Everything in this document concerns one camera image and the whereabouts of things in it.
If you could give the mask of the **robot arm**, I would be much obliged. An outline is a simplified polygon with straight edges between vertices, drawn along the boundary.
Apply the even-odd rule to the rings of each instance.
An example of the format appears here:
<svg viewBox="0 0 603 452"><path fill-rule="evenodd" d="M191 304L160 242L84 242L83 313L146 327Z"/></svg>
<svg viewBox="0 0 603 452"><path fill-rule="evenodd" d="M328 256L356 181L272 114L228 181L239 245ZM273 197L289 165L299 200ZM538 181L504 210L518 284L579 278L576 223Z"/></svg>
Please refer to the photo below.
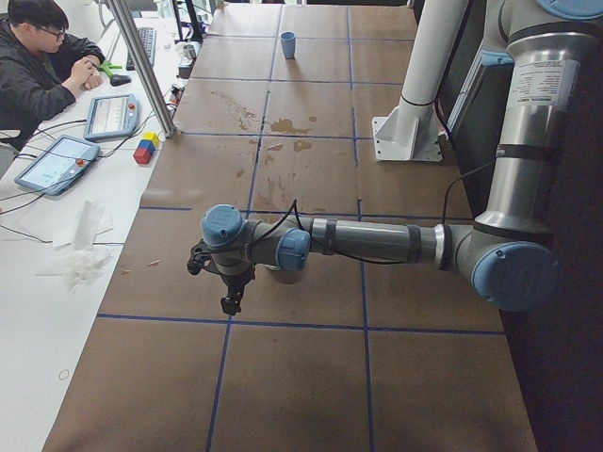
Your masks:
<svg viewBox="0 0 603 452"><path fill-rule="evenodd" d="M257 266L300 270L312 252L379 265L431 263L462 274L481 298L508 312L548 300L560 270L546 211L580 64L601 40L598 1L487 3L474 66L508 64L513 74L496 154L462 176L477 212L471 224L308 218L295 207L270 224L219 204L202 217L189 273L220 276L228 315L239 312Z"/></svg>

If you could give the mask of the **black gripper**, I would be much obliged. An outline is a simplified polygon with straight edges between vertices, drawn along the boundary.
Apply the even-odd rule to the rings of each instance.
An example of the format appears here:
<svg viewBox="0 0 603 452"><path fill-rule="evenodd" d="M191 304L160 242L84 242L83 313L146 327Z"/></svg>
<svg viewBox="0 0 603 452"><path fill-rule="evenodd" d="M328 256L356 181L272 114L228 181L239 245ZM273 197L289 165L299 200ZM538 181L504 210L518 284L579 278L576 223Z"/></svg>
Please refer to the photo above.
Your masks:
<svg viewBox="0 0 603 452"><path fill-rule="evenodd" d="M243 262L238 266L219 266L212 261L209 271L220 276L227 286L227 294L220 299L220 306L226 315L241 312L241 301L245 286L255 279L255 265Z"/></svg>

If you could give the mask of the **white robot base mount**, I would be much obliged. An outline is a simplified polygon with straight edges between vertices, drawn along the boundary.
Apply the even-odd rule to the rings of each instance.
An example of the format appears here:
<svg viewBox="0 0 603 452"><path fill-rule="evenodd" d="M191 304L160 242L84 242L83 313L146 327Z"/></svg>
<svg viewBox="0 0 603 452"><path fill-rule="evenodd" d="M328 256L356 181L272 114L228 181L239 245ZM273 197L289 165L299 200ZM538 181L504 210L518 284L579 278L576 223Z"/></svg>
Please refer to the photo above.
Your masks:
<svg viewBox="0 0 603 452"><path fill-rule="evenodd" d="M434 104L467 6L466 1L424 3L399 104L388 116L372 119L377 159L442 160Z"/></svg>

